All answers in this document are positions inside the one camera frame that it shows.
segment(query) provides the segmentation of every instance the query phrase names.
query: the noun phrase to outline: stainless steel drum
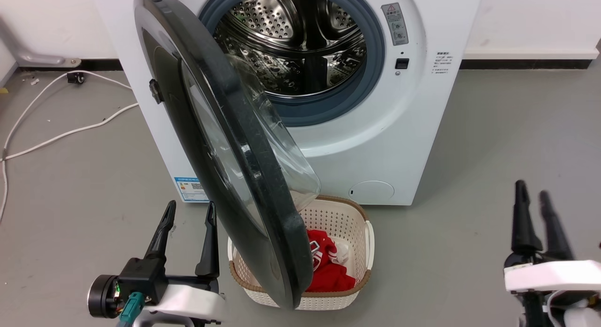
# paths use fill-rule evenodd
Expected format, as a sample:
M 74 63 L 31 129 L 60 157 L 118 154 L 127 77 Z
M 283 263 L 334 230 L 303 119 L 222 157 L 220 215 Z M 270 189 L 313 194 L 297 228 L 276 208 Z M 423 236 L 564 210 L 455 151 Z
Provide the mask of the stainless steel drum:
M 339 86 L 366 55 L 353 18 L 329 0 L 242 0 L 213 36 L 253 66 L 268 94 L 284 98 Z

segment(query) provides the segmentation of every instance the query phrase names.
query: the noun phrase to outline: laundry basket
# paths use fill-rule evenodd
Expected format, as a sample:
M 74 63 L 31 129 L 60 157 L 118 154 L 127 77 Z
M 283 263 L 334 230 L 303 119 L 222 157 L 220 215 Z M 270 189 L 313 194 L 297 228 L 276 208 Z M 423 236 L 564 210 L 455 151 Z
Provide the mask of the laundry basket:
M 326 231 L 335 242 L 348 245 L 347 275 L 355 278 L 354 288 L 339 292 L 305 292 L 298 310 L 339 310 L 352 303 L 370 278 L 374 260 L 374 231 L 360 205 L 348 199 L 318 196 L 300 211 L 307 229 Z M 277 307 L 248 269 L 242 256 L 228 238 L 230 272 L 252 300 Z

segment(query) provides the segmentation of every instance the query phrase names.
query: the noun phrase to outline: cable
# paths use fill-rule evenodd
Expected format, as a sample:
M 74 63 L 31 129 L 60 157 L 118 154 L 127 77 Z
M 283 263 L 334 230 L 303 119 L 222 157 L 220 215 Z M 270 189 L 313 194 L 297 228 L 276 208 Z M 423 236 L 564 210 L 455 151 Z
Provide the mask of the cable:
M 551 320 L 551 323 L 554 327 L 562 327 L 562 325 L 559 323 L 559 321 L 557 321 L 556 318 L 553 317 L 553 314 L 551 314 L 551 301 L 564 292 L 565 291 L 554 291 L 551 293 L 551 295 L 549 295 L 549 299 L 547 299 L 547 315 L 549 316 L 549 320 Z
M 45 86 L 45 88 L 43 88 L 43 89 L 41 90 L 41 92 L 39 92 L 39 94 L 36 96 L 36 98 L 34 98 L 34 100 L 32 100 L 32 101 L 31 101 L 31 103 L 30 103 L 30 104 L 29 104 L 29 105 L 26 107 L 25 111 L 23 111 L 23 113 L 21 114 L 21 116 L 19 117 L 19 119 L 17 120 L 17 122 L 15 123 L 15 125 L 13 126 L 13 128 L 12 128 L 12 129 L 10 130 L 10 132 L 8 133 L 8 137 L 6 138 L 6 142 L 4 143 L 4 148 L 3 148 L 3 150 L 2 150 L 2 152 L 3 152 L 2 156 L 4 156 L 4 155 L 7 153 L 8 144 L 10 143 L 10 139 L 11 139 L 11 137 L 13 136 L 13 132 L 15 132 L 15 129 L 17 129 L 17 126 L 19 126 L 19 124 L 21 123 L 21 120 L 23 119 L 23 117 L 25 116 L 25 114 L 27 113 L 27 111 L 29 111 L 30 107 L 31 107 L 32 105 L 34 105 L 34 103 L 36 103 L 36 100 L 37 100 L 37 99 L 38 99 L 38 98 L 39 98 L 39 97 L 40 97 L 40 96 L 41 96 L 41 95 L 42 95 L 42 94 L 43 94 L 43 93 L 44 93 L 44 92 L 45 92 L 45 91 L 46 91 L 46 90 L 47 90 L 47 89 L 48 89 L 48 88 L 49 88 L 49 87 L 52 85 L 52 84 L 54 84 L 56 81 L 58 81 L 59 79 L 62 79 L 63 77 L 65 77 L 67 74 L 70 74 L 70 73 L 86 73 L 86 74 L 89 74 L 89 75 L 93 75 L 93 76 L 99 77 L 99 78 L 101 78 L 101 79 L 106 79 L 107 81 L 110 81 L 110 82 L 116 83 L 116 84 L 118 84 L 118 85 L 120 85 L 120 86 L 122 86 L 122 87 L 125 87 L 125 88 L 128 88 L 129 90 L 131 90 L 131 87 L 129 87 L 128 85 L 125 85 L 125 84 L 123 84 L 123 83 L 121 83 L 121 82 L 115 81 L 114 79 L 110 79 L 110 78 L 108 78 L 108 77 L 104 77 L 104 76 L 102 76 L 102 75 L 98 75 L 97 73 L 88 72 L 88 71 L 85 71 L 85 70 L 73 70 L 73 71 L 71 71 L 71 72 L 67 72 L 67 73 L 64 73 L 64 74 L 62 74 L 62 75 L 58 76 L 56 79 L 54 79 L 53 81 L 51 81 L 51 82 L 50 82 L 50 83 L 49 83 L 47 86 Z M 58 139 L 61 139 L 62 137 L 69 136 L 69 135 L 71 135 L 71 134 L 73 134 L 73 133 L 80 132 L 80 131 L 83 131 L 83 130 L 92 129 L 92 128 L 97 128 L 98 126 L 102 126 L 102 125 L 104 125 L 104 124 L 107 124 L 107 123 L 108 123 L 108 122 L 110 122 L 110 121 L 111 121 L 113 118 L 117 117 L 118 115 L 120 115 L 120 114 L 121 114 L 121 113 L 123 113 L 124 111 L 126 111 L 126 110 L 129 110 L 129 109 L 131 109 L 131 108 L 133 108 L 133 107 L 135 107 L 135 106 L 138 106 L 138 104 L 137 104 L 137 103 L 134 103 L 134 104 L 132 104 L 132 105 L 128 105 L 128 106 L 124 107 L 124 108 L 123 108 L 123 109 L 121 109 L 120 111 L 117 111 L 116 113 L 114 113 L 114 115 L 112 115 L 111 117 L 109 117 L 109 118 L 105 119 L 103 122 L 99 122 L 99 123 L 97 123 L 97 124 L 93 124 L 93 125 L 90 125 L 90 126 L 85 126 L 85 127 L 83 127 L 83 128 L 79 128 L 79 129 L 76 129 L 76 130 L 71 130 L 71 131 L 69 131 L 69 132 L 63 133 L 62 135 L 58 135 L 58 136 L 56 136 L 56 137 L 54 137 L 54 138 L 52 138 L 52 139 L 49 139 L 49 140 L 47 140 L 47 141 L 45 141 L 45 142 L 43 142 L 43 143 L 40 143 L 40 144 L 38 144 L 38 145 L 36 145 L 36 146 L 34 146 L 34 147 L 30 148 L 30 149 L 27 149 L 27 150 L 24 150 L 24 151 L 22 151 L 22 152 L 19 152 L 19 153 L 16 153 L 16 154 L 12 154 L 12 155 L 10 155 L 10 156 L 6 156 L 6 157 L 4 157 L 4 158 L 0 159 L 0 160 L 2 160 L 2 175 L 4 176 L 4 197 L 2 198 L 2 206 L 0 207 L 0 222 L 2 222 L 2 216 L 4 215 L 4 208 L 6 207 L 6 200 L 7 200 L 7 198 L 8 198 L 8 177 L 7 177 L 7 175 L 6 175 L 6 161 L 7 161 L 7 160 L 10 160 L 10 159 L 12 159 L 12 158 L 15 158 L 15 157 L 22 156 L 23 154 L 26 154 L 26 153 L 28 153 L 28 152 L 32 152 L 32 151 L 34 151 L 34 150 L 36 150 L 36 149 L 39 149 L 40 147 L 43 147 L 44 145 L 48 145 L 48 144 L 50 144 L 50 143 L 52 143 L 52 142 L 54 142 L 54 141 L 58 141 Z

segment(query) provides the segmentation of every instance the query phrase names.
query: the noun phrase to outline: white wall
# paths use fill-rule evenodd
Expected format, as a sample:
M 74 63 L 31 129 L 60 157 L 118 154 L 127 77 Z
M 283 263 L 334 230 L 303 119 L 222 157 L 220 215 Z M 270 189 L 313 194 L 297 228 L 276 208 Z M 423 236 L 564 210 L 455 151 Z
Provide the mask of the white wall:
M 599 4 L 601 0 L 482 0 L 466 58 L 595 58 L 601 38 Z M 92 0 L 0 0 L 0 15 L 37 53 L 117 57 Z
M 4 87 L 4 83 L 6 83 L 9 75 L 13 73 L 14 68 L 15 59 L 0 40 L 0 88 Z
M 35 53 L 117 58 L 92 0 L 0 0 L 0 15 Z
M 601 0 L 482 0 L 465 58 L 596 58 Z

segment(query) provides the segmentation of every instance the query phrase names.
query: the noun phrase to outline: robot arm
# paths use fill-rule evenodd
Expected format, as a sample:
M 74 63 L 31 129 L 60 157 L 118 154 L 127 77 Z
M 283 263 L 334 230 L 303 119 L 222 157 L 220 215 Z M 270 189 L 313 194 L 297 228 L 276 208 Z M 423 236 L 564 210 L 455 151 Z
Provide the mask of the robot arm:
M 221 324 L 227 316 L 219 293 L 219 257 L 215 205 L 207 211 L 202 257 L 195 276 L 165 275 L 165 249 L 173 227 L 176 203 L 165 209 L 143 259 L 131 258 L 120 275 L 101 275 L 88 292 L 88 311 L 95 318 L 119 317 L 118 327 L 149 327 L 157 323 L 203 327 Z
M 601 327 L 601 264 L 574 260 L 547 191 L 539 194 L 539 202 L 547 252 L 534 232 L 526 184 L 516 182 L 513 253 L 505 260 L 505 289 L 524 306 L 526 327 Z

